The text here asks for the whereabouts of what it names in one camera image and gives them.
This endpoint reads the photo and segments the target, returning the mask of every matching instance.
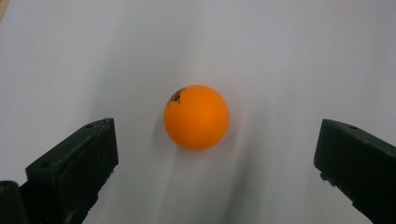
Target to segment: ping pong ball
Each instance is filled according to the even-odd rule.
[[[204,150],[227,133],[230,113],[221,95],[210,87],[191,85],[168,100],[163,122],[169,137],[180,147]]]

